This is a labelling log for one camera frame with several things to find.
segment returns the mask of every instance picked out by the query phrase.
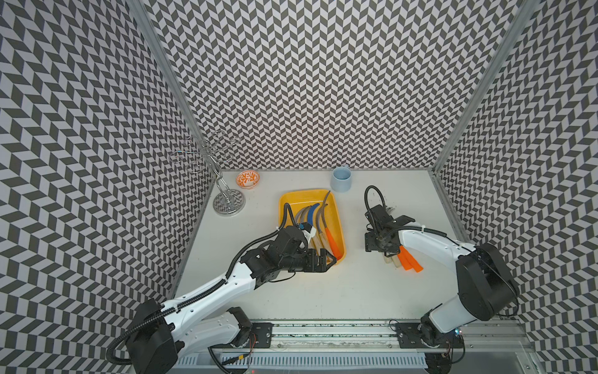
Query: black motor housing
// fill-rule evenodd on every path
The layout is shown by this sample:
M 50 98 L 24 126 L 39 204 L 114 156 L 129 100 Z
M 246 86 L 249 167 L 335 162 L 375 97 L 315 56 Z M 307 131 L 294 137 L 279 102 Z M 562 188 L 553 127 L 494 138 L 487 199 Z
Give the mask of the black motor housing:
M 459 257 L 456 267 L 461 304 L 478 320 L 488 321 L 519 295 L 505 260 L 490 243 Z
M 137 307 L 137 313 L 129 329 L 142 323 L 147 317 L 159 312 L 161 305 L 148 300 Z M 164 374 L 178 360 L 182 342 L 175 344 L 170 328 L 164 318 L 134 332 L 126 340 L 127 351 L 137 374 Z

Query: orange object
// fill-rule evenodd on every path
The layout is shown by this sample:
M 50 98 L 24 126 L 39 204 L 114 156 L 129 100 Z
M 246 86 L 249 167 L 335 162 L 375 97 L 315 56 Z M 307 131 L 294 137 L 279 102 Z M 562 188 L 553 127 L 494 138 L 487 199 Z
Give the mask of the orange object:
M 401 253 L 397 255 L 399 260 L 401 261 L 401 265 L 405 268 L 405 270 L 415 270 L 416 273 L 419 273 L 423 270 L 422 265 L 417 262 L 417 260 L 401 245 Z
M 407 258 L 407 260 L 409 260 L 409 263 L 413 267 L 413 270 L 415 270 L 417 273 L 423 270 L 422 265 L 420 265 L 419 262 L 417 262 L 417 260 L 414 259 L 411 253 L 409 253 L 409 251 L 407 250 L 405 250 L 405 257 Z
M 293 191 L 293 192 L 287 192 L 284 195 L 282 195 L 280 197 L 280 200 L 278 202 L 278 222 L 282 221 L 282 215 L 283 215 L 283 208 L 285 206 L 285 203 L 289 203 L 291 205 L 291 209 L 293 210 L 293 212 L 296 214 L 299 210 L 301 210 L 301 208 L 304 208 L 305 206 L 310 206 L 310 205 L 314 205 L 316 203 L 322 203 L 322 200 L 324 199 L 324 196 L 326 196 L 326 193 L 328 192 L 328 190 L 322 190 L 322 189 L 317 189 L 317 190 L 303 190 L 303 191 Z M 334 240 L 334 244 L 337 247 L 337 250 L 340 254 L 340 256 L 337 256 L 337 253 L 334 252 L 334 250 L 332 249 L 332 243 L 329 242 L 330 244 L 330 252 L 332 252 L 332 254 L 334 255 L 334 257 L 337 258 L 337 264 L 339 264 L 344 257 L 347 254 L 347 250 L 346 250 L 346 246 L 344 244 L 344 236 L 343 236 L 343 227 L 341 226 L 340 223 L 340 217 L 338 216 L 338 205 L 336 203 L 336 200 L 334 199 L 334 195 L 332 193 L 330 193 L 330 195 L 328 196 L 328 200 L 326 201 L 326 203 L 328 204 L 328 206 L 326 207 L 326 209 L 324 209 L 324 214 L 325 214 L 325 218 L 326 218 L 326 223 L 328 224 L 328 230 L 330 231 L 330 238 L 336 238 L 336 240 Z M 291 220 L 289 220 L 287 218 L 286 220 L 286 224 L 287 226 L 291 224 Z M 325 237 L 328 236 L 328 233 L 326 232 L 326 234 L 324 234 L 324 232 L 322 232 L 322 244 L 325 245 L 324 240 Z
M 405 250 L 405 248 L 401 247 L 401 252 L 396 256 L 399 258 L 401 265 L 403 265 L 403 269 L 411 270 L 411 269 L 413 269 L 413 266 L 411 266 L 409 259 L 407 258 L 407 256 L 405 256 L 406 251 L 407 250 Z
M 246 190 L 250 190 L 260 182 L 260 173 L 255 170 L 245 170 L 237 175 L 237 185 Z
M 338 260 L 341 257 L 341 253 L 340 253 L 340 250 L 338 249 L 338 245 L 334 241 L 334 237 L 332 236 L 330 229 L 326 227 L 326 228 L 324 228 L 324 231 L 326 231 L 326 237 L 328 238 L 328 243 L 330 243 L 330 250 L 332 251 L 332 254 L 334 255 L 334 257 L 336 257 Z

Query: orange handle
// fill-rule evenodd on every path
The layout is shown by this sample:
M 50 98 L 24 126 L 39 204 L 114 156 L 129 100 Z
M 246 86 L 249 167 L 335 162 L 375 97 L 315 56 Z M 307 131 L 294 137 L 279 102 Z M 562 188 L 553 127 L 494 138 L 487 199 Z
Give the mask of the orange handle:
M 405 251 L 405 257 L 407 258 L 407 260 L 413 266 L 413 269 L 417 273 L 419 273 L 420 271 L 423 270 L 422 265 L 420 265 L 419 262 L 417 262 L 417 260 L 413 258 L 413 256 L 411 255 L 411 253 L 409 253 L 408 251 Z
M 403 247 L 401 247 L 401 253 L 399 253 L 396 256 L 399 258 L 401 265 L 403 265 L 403 269 L 405 269 L 405 270 L 413 269 L 413 267 L 411 266 L 411 263 L 409 262 L 409 259 L 407 258 L 407 256 L 405 256 L 405 249 Z
M 341 254 L 340 254 L 340 249 L 338 248 L 338 245 L 336 244 L 336 242 L 334 241 L 334 238 L 332 236 L 332 233 L 330 232 L 329 228 L 324 228 L 324 230 L 326 230 L 326 236 L 328 237 L 328 243 L 330 244 L 330 249 L 332 250 L 332 254 L 334 255 L 334 257 L 338 259 L 340 259 Z

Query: chrome base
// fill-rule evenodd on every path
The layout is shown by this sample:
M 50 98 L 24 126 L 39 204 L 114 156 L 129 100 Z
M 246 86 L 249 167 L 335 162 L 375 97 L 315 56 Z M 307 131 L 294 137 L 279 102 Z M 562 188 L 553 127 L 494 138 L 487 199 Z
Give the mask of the chrome base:
M 245 195 L 239 190 L 228 190 L 230 193 L 230 203 L 224 192 L 219 193 L 214 198 L 212 206 L 219 215 L 230 217 L 237 214 L 245 206 Z

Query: black cable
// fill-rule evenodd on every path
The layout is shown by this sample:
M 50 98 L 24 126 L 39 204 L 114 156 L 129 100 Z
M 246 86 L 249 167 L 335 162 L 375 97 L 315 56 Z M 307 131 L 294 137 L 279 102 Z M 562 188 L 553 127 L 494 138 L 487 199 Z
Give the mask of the black cable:
M 192 304 L 198 300 L 203 299 L 204 297 L 210 295 L 211 293 L 213 293 L 214 291 L 216 291 L 217 289 L 219 289 L 220 287 L 222 287 L 222 285 L 224 285 L 226 282 L 224 281 L 224 279 L 221 279 L 220 282 L 216 283 L 215 285 L 211 286 L 210 288 L 208 288 L 207 290 L 205 290 L 204 292 L 195 295 L 194 297 L 183 301 L 182 303 L 177 304 L 176 307 L 172 307 L 169 308 L 163 312 L 158 313 L 157 315 L 150 317 L 148 320 L 145 320 L 143 322 L 141 322 L 140 324 L 135 325 L 134 327 L 132 327 L 131 329 L 126 330 L 124 333 L 122 333 L 119 337 L 117 337 L 116 339 L 114 339 L 112 341 L 112 343 L 110 343 L 110 345 L 108 345 L 108 347 L 106 348 L 106 360 L 112 364 L 117 364 L 117 365 L 131 365 L 132 361 L 130 358 L 120 358 L 120 357 L 116 357 L 114 355 L 114 350 L 119 346 L 120 343 L 124 342 L 129 336 L 131 336 L 132 334 L 136 333 L 137 331 L 141 330 L 144 327 L 147 327 L 150 324 L 155 323 L 156 321 L 158 321 L 161 318 L 166 317 L 167 315 L 173 314 L 174 312 L 176 312 L 177 310 L 181 310 L 181 308 L 186 307 L 189 304 Z
M 513 313 L 512 313 L 512 314 L 500 314 L 500 313 L 497 313 L 496 315 L 499 315 L 499 316 L 501 316 L 501 317 L 514 317 L 514 316 L 516 316 L 516 315 L 517 315 L 517 313 L 519 312 L 519 300 L 517 300 L 517 298 L 519 297 L 519 294 L 518 294 L 518 293 L 517 293 L 517 291 L 515 290 L 515 287 L 513 287 L 513 285 L 512 285 L 510 282 L 507 282 L 507 281 L 505 280 L 505 278 L 501 277 L 501 275 L 500 275 L 500 274 L 498 274 L 498 272 L 497 272 L 496 270 L 494 270 L 494 268 L 493 268 L 493 267 L 491 267 L 490 265 L 488 265 L 488 263 L 487 263 L 487 262 L 485 262 L 485 261 L 484 261 L 484 260 L 481 258 L 481 256 L 478 256 L 478 260 L 479 260 L 479 261 L 482 261 L 482 262 L 484 263 L 484 265 L 486 265 L 486 266 L 487 266 L 487 267 L 488 267 L 490 270 L 492 270 L 492 271 L 494 272 L 494 274 L 496 274 L 496 275 L 498 276 L 498 278 L 500 278 L 500 279 L 501 279 L 501 281 L 503 281 L 503 282 L 504 282 L 504 283 L 505 283 L 505 284 L 506 284 L 506 285 L 509 287 L 509 289 L 510 289 L 510 290 L 511 290 L 511 292 L 513 293 L 513 296 L 515 296 L 515 310 L 513 311 Z
M 428 234 L 434 234 L 434 235 L 438 235 L 438 236 L 442 236 L 443 238 L 447 237 L 447 234 L 442 232 L 442 231 L 438 231 L 438 230 L 434 230 L 434 229 L 428 229 L 428 228 L 422 228 L 420 226 L 401 226 L 401 227 L 397 227 L 396 229 L 392 229 L 390 231 L 388 231 L 385 235 L 384 238 L 388 239 L 390 238 L 394 233 L 398 233 L 399 231 L 403 231 L 403 230 L 415 230 L 415 231 L 423 231 L 423 232 L 427 232 Z
M 374 229 L 374 233 L 376 234 L 376 237 L 378 237 L 378 235 L 379 235 L 378 225 L 376 224 L 376 222 L 374 220 L 374 215 L 372 214 L 372 210 L 370 209 L 370 203 L 368 202 L 368 192 L 372 188 L 378 193 L 378 196 L 380 196 L 380 200 L 382 201 L 382 207 L 384 207 L 384 211 L 385 212 L 386 212 L 386 203 L 384 202 L 384 196 L 382 196 L 382 192 L 380 192 L 380 190 L 378 189 L 378 187 L 376 187 L 376 186 L 368 186 L 365 189 L 365 192 L 364 192 L 365 209 L 367 210 L 368 214 L 370 215 L 370 218 L 372 220 L 372 228 Z
M 290 214 L 291 214 L 291 217 L 292 217 L 292 218 L 291 218 L 291 220 L 292 220 L 291 222 L 294 222 L 294 221 L 295 221 L 295 218 L 293 217 L 293 210 L 291 209 L 291 206 L 290 206 L 290 204 L 289 204 L 289 203 L 285 203 L 285 206 L 284 206 L 283 210 L 284 210 L 284 214 L 283 214 L 283 216 L 282 216 L 282 222 L 280 223 L 280 226 L 278 227 L 278 229 L 276 229 L 276 231 L 274 231 L 274 232 L 271 232 L 271 233 L 269 233 L 269 234 L 268 234 L 268 235 L 266 235 L 266 236 L 262 236 L 261 238 L 258 238 L 258 239 L 256 239 L 256 240 L 252 241 L 251 243 L 249 243 L 249 244 L 247 244 L 246 246 L 244 246 L 244 247 L 243 247 L 243 248 L 242 248 L 242 249 L 241 249 L 241 250 L 240 250 L 240 251 L 239 251 L 239 252 L 238 252 L 238 253 L 237 253 L 237 254 L 234 256 L 234 258 L 233 258 L 233 261 L 231 261 L 230 265 L 228 266 L 228 270 L 227 270 L 227 272 L 226 272 L 226 278 L 227 278 L 227 279 L 229 279 L 229 278 L 230 278 L 230 275 L 233 273 L 233 269 L 234 269 L 234 266 L 237 264 L 237 261 L 239 261 L 239 259 L 240 259 L 240 258 L 241 258 L 241 256 L 243 255 L 243 253 L 245 253 L 245 251 L 247 251 L 247 250 L 249 249 L 249 247 L 251 247 L 251 246 L 253 246 L 253 245 L 257 244 L 257 243 L 263 242 L 263 241 L 265 241 L 265 240 L 268 240 L 268 239 L 270 239 L 270 238 L 273 238 L 273 237 L 275 237 L 276 235 L 278 235 L 278 231 L 282 230 L 282 229 L 285 227 L 285 225 L 286 225 L 286 215 L 287 215 L 287 213 L 290 213 Z
M 391 324 L 391 322 L 392 322 L 392 321 L 394 321 L 394 322 L 396 322 L 396 323 L 400 323 L 400 322 L 399 322 L 399 321 L 397 321 L 397 320 L 390 320 L 390 321 L 388 321 L 388 328 L 389 328 L 391 331 L 394 331 L 394 332 L 396 332 L 396 330 L 392 328 L 392 324 Z
M 295 222 L 295 217 L 293 216 L 293 209 L 291 209 L 291 204 L 289 203 L 285 203 L 284 207 L 284 214 L 283 214 L 283 221 L 286 223 L 286 213 L 289 213 L 289 216 L 291 218 L 291 223 L 293 224 L 293 226 L 297 227 L 297 222 Z
M 454 350 L 454 344 L 452 344 L 452 348 L 450 351 L 450 363 L 451 364 L 456 364 L 456 363 L 460 363 L 461 360 L 463 360 L 463 358 L 465 357 L 465 341 L 463 339 L 463 335 L 459 335 L 459 340 L 461 340 L 461 342 L 463 343 L 463 354 L 461 355 L 461 357 L 459 357 L 459 359 L 457 361 L 453 361 L 453 350 Z
M 277 281 L 270 281 L 270 283 L 278 283 L 278 282 L 284 282 L 284 281 L 288 281 L 289 279 L 291 279 L 292 277 L 294 277 L 296 274 L 297 274 L 297 273 L 295 272 L 295 273 L 293 273 L 293 275 L 291 275 L 291 276 L 290 276 L 290 277 L 288 277 L 288 278 L 285 278 L 285 279 L 279 279 L 279 280 L 277 280 Z
M 449 238 L 448 236 L 445 236 L 445 238 L 447 238 L 448 240 L 452 241 L 452 242 L 453 242 L 453 244 L 455 244 L 455 245 L 456 245 L 456 246 L 458 246 L 458 247 L 461 247 L 461 248 L 463 248 L 463 249 L 464 249 L 464 250 L 466 250 L 467 252 L 469 252 L 469 253 L 473 253 L 473 251 L 472 251 L 472 250 L 465 248 L 464 246 L 462 246 L 461 244 L 459 244 L 459 243 L 457 243 L 456 241 L 452 240 L 452 239 L 451 239 L 451 238 Z
M 223 372 L 225 374 L 233 374 L 233 373 L 229 372 L 228 369 L 226 367 L 224 367 L 224 365 L 222 365 L 220 360 L 214 354 L 214 350 L 212 349 L 211 346 L 208 347 L 208 352 L 210 352 L 210 357 L 212 357 L 212 361 L 214 361 L 214 363 L 216 364 L 216 366 L 218 366 L 218 368 L 220 369 L 221 372 Z
M 211 293 L 213 293 L 214 291 L 216 291 L 217 289 L 219 289 L 220 287 L 222 287 L 224 284 L 226 284 L 227 280 L 230 278 L 231 274 L 233 273 L 233 268 L 235 266 L 235 264 L 237 263 L 237 261 L 239 260 L 239 258 L 243 255 L 243 253 L 245 253 L 245 251 L 251 247 L 254 244 L 260 243 L 262 241 L 268 240 L 274 236 L 276 236 L 278 234 L 278 231 L 280 231 L 281 229 L 283 229 L 285 227 L 286 224 L 286 218 L 287 218 L 287 214 L 290 213 L 291 214 L 291 221 L 294 223 L 294 218 L 293 218 L 293 211 L 291 209 L 291 206 L 289 205 L 289 203 L 285 203 L 284 205 L 284 214 L 282 216 L 282 222 L 280 224 L 280 227 L 274 231 L 271 234 L 268 234 L 266 236 L 263 236 L 259 239 L 256 239 L 254 241 L 252 241 L 251 243 L 247 244 L 245 247 L 243 247 L 243 249 L 241 249 L 236 256 L 234 257 L 233 261 L 231 262 L 231 264 L 228 267 L 228 271 L 226 273 L 225 279 L 221 279 L 220 282 L 216 283 L 215 285 L 211 286 L 210 288 L 208 288 L 206 291 L 195 295 L 194 297 L 185 300 L 179 304 L 177 304 L 175 307 L 169 308 L 163 312 L 160 312 L 152 317 L 150 317 L 149 319 L 141 322 L 140 324 L 137 324 L 135 326 L 133 326 L 131 329 L 127 329 L 124 333 L 122 333 L 119 337 L 115 338 L 106 348 L 106 360 L 112 364 L 116 364 L 116 365 L 131 365 L 132 361 L 130 358 L 120 358 L 120 357 L 116 357 L 114 355 L 114 350 L 120 345 L 120 343 L 124 342 L 129 336 L 131 336 L 132 334 L 136 333 L 137 331 L 143 329 L 144 327 L 147 327 L 148 325 L 155 323 L 156 321 L 158 321 L 161 318 L 166 317 L 167 315 L 170 315 L 174 312 L 178 312 L 180 311 L 182 308 L 193 304 L 194 302 L 197 302 L 201 299 L 203 299 L 204 297 L 210 295 Z

